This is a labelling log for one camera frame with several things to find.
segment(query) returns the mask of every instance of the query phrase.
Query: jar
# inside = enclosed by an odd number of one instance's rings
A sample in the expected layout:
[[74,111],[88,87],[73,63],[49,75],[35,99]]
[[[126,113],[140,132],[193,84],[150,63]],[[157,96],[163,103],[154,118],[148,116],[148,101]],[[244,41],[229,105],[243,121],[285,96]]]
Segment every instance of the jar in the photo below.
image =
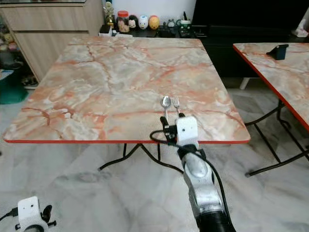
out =
[[117,27],[119,32],[127,33],[130,31],[129,28],[129,12],[128,11],[118,11],[117,13]]

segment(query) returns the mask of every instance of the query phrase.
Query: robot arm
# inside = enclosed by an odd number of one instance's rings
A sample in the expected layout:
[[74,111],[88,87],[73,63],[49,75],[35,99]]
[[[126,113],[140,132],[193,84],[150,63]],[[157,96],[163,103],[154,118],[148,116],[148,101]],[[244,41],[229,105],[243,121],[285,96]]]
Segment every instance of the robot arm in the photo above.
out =
[[56,226],[57,222],[49,222],[52,206],[48,205],[43,213],[40,210],[38,197],[30,197],[18,202],[19,224],[15,226],[20,232],[38,231],[48,232],[49,227]]
[[213,171],[205,162],[205,153],[199,150],[197,120],[183,115],[174,126],[169,126],[164,117],[160,120],[167,144],[174,145],[177,141],[183,177],[189,188],[189,200],[200,232],[236,232],[214,185]]

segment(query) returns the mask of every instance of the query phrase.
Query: small white object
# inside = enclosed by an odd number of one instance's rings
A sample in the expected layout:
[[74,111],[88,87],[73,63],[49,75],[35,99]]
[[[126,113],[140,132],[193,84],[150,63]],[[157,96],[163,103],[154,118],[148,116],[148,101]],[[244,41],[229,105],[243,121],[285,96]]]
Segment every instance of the small white object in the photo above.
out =
[[297,37],[300,37],[300,38],[305,38],[308,36],[308,32],[306,32],[306,30],[304,29],[304,24],[305,24],[306,20],[303,19],[300,21],[298,27],[296,30],[292,30],[292,33],[294,35],[296,35]]
[[35,196],[18,202],[18,219],[21,232],[31,226],[42,227],[44,232],[48,232],[48,225],[41,218],[39,199]]
[[176,120],[177,144],[194,144],[198,148],[197,120],[193,116],[180,117]]
[[133,35],[129,35],[129,34],[116,34],[115,37],[133,37]]

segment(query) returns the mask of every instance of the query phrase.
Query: egg-shaped figurine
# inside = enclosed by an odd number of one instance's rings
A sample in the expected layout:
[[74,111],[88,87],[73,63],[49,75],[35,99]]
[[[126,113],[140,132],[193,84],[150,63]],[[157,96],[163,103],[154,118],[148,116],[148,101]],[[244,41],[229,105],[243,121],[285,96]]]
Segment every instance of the egg-shaped figurine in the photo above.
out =
[[149,18],[149,27],[152,30],[157,30],[158,27],[159,27],[159,23],[160,23],[160,21],[159,21],[158,16],[156,16],[156,15],[150,16],[150,18]]
[[148,18],[145,15],[139,17],[139,27],[142,30],[145,30],[148,27]]

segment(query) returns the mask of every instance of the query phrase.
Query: black metal table leg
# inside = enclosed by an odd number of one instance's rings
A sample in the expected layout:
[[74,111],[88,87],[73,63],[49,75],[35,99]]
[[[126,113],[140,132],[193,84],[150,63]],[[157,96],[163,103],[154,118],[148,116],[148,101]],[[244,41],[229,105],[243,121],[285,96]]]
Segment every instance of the black metal table leg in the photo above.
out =
[[262,173],[262,172],[266,172],[266,171],[274,169],[274,168],[279,168],[283,165],[286,165],[286,164],[291,163],[291,162],[293,162],[297,159],[300,159],[300,158],[306,156],[307,154],[309,154],[309,150],[304,151],[304,152],[298,154],[297,156],[294,156],[294,157],[287,159],[285,161],[282,161],[280,163],[277,163],[277,164],[274,164],[274,165],[271,165],[271,166],[268,166],[268,167],[265,167],[265,168],[261,168],[259,170],[256,170],[256,171],[253,171],[253,172],[250,172],[250,173],[246,173],[246,176],[249,177],[249,176],[253,176],[253,175],[256,175],[256,174],[259,174],[259,173]]
[[141,145],[141,144],[136,144],[136,145],[132,148],[132,150],[131,150],[127,155],[125,155],[125,150],[126,150],[126,144],[125,144],[125,146],[124,146],[124,155],[123,155],[123,157],[120,158],[120,159],[115,159],[115,160],[113,160],[113,161],[110,161],[110,162],[108,162],[108,163],[102,165],[101,167],[98,168],[98,171],[100,172],[100,171],[102,171],[104,168],[106,168],[106,167],[108,167],[108,166],[110,166],[110,165],[112,165],[112,164],[114,164],[114,163],[119,163],[119,162],[121,162],[121,161],[126,160],[127,158],[129,158],[130,156],[133,155],[133,153],[137,150],[137,148],[140,147],[140,145]]
[[104,168],[112,165],[112,164],[115,164],[115,163],[119,163],[121,161],[124,161],[126,159],[128,159],[139,147],[141,147],[143,149],[143,151],[154,161],[156,162],[157,164],[160,164],[162,166],[165,166],[165,167],[168,167],[168,168],[172,168],[178,172],[180,172],[181,174],[183,174],[183,171],[180,170],[179,168],[171,165],[171,164],[167,164],[167,163],[164,163],[164,162],[161,162],[161,152],[160,152],[160,144],[157,145],[157,150],[158,150],[158,159],[156,159],[148,150],[147,148],[143,145],[143,144],[136,144],[132,150],[126,155],[126,144],[124,144],[124,151],[123,151],[123,157],[120,158],[120,159],[115,159],[113,161],[110,161],[104,165],[102,165],[101,167],[98,168],[98,171],[102,171]]
[[[266,172],[268,170],[271,170],[271,169],[274,169],[274,168],[279,168],[283,165],[286,165],[288,163],[291,163],[303,156],[305,156],[307,158],[307,160],[309,160],[309,150],[305,150],[302,145],[297,141],[297,139],[294,137],[294,135],[291,133],[291,125],[289,122],[281,119],[281,109],[284,107],[284,104],[281,100],[279,100],[278,102],[278,106],[273,109],[272,111],[270,111],[269,113],[267,113],[266,115],[260,117],[259,119],[257,120],[254,120],[252,122],[248,122],[248,123],[245,123],[246,126],[249,126],[249,125],[254,125],[256,130],[259,132],[259,134],[261,135],[262,139],[264,140],[265,144],[267,145],[267,147],[269,148],[270,152],[273,154],[273,156],[275,157],[275,159],[278,161],[278,164],[275,164],[275,165],[271,165],[271,166],[268,166],[268,167],[265,167],[265,168],[262,168],[262,169],[259,169],[259,170],[256,170],[256,171],[253,171],[253,172],[249,172],[246,174],[247,177],[249,176],[253,176],[253,175],[256,175],[256,174],[259,174],[259,173],[262,173],[262,172]],[[266,136],[264,136],[264,134],[262,133],[262,131],[260,130],[260,128],[258,127],[257,123],[264,120],[265,118],[269,117],[270,115],[272,115],[273,113],[277,112],[277,120],[280,122],[280,124],[282,125],[282,127],[286,130],[286,132],[289,134],[289,136],[291,137],[291,139],[293,140],[293,142],[297,145],[297,147],[300,149],[301,153],[290,158],[290,159],[287,159],[285,161],[281,161],[278,157],[278,155],[276,154],[275,150],[272,148],[272,146],[270,145],[269,141],[267,140]]]
[[165,166],[165,167],[168,167],[168,168],[172,168],[178,172],[180,172],[181,174],[183,174],[183,171],[180,170],[179,168],[171,165],[171,164],[167,164],[167,163],[164,163],[164,162],[161,162],[160,160],[157,160],[148,150],[147,148],[142,144],[141,145],[141,148],[144,150],[144,152],[149,156],[149,158],[151,158],[154,162],[156,162],[157,164],[160,164],[162,166]]

